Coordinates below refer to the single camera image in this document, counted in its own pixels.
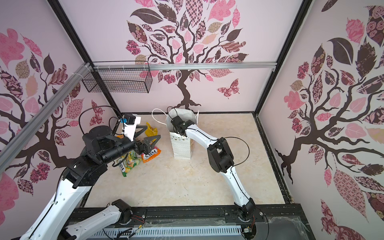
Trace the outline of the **yellow snack bag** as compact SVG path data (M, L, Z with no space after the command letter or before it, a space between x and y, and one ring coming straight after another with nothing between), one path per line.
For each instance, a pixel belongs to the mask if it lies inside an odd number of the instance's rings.
M145 131L145 134L147 137L153 137L158 134L158 129L152 127L149 123L146 123L147 129Z

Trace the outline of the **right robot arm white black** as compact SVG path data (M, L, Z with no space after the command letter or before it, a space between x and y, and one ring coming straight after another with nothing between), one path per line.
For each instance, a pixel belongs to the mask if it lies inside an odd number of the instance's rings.
M172 117L171 124L177 134L192 139L207 150L211 168L225 178L231 190L240 220L247 222L252 219L256 204L238 177L234 155L226 138L215 138L193 121L184 121L180 116Z

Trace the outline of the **green yellow candy bag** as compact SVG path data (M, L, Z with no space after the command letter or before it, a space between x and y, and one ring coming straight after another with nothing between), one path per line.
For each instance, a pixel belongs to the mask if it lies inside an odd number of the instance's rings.
M141 160L141 156L135 151L130 151L128 154L121 156L118 160L118 166L123 177L126 177L135 166L139 165Z

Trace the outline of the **white patterned paper bag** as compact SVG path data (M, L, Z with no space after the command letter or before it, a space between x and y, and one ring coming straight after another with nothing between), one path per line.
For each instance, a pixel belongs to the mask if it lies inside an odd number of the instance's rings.
M160 112L160 114L166 115L165 122L160 122L154 117L154 112ZM195 115L195 113L191 110L185 109L171 109L168 113L164 112L161 109L155 108L151 112L152 118L162 124L166 125L167 129L170 133L171 144L173 148L174 158L175 159L183 159L190 160L193 153L193 143L194 141L188 137L184 137L176 132L176 128L173 126L171 121L175 117L180 117L184 122L187 120L191 120L195 124L198 123L199 114Z

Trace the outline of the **orange pink snack bag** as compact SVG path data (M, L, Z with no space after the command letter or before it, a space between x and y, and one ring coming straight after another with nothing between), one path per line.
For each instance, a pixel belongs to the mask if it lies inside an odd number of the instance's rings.
M142 162L147 163L161 154L161 150L157 147L154 147L148 154L141 154Z

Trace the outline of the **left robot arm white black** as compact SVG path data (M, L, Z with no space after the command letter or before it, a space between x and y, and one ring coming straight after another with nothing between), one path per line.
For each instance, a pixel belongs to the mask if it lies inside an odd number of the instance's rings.
M104 210L68 227L68 221L78 203L108 170L108 164L121 156L129 156L131 151L138 155L149 154L160 135L137 137L145 132L134 132L133 138L119 138L108 126L98 126L83 135L86 144L81 155L74 159L63 171L57 190L38 219L23 234L22 240L85 240L101 229L113 224L126 225L132 220L132 208L123 200L112 202Z

